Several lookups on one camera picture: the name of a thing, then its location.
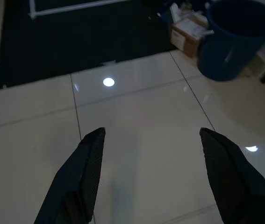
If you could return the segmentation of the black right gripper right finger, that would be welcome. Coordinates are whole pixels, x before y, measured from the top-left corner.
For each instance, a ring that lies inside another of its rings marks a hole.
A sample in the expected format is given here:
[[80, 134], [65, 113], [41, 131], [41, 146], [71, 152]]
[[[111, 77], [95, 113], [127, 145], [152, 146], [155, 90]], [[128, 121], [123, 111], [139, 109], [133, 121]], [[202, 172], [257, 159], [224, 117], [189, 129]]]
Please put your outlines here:
[[225, 224], [265, 224], [265, 178], [238, 145], [208, 128], [200, 129], [207, 175]]

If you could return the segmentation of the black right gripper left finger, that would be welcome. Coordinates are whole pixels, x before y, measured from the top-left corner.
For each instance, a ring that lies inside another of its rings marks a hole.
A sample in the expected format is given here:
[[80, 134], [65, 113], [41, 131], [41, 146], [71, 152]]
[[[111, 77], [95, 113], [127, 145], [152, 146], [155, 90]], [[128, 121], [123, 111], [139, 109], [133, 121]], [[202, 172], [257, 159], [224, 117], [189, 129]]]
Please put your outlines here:
[[57, 171], [36, 224], [88, 224], [93, 218], [106, 130], [100, 127], [85, 135]]

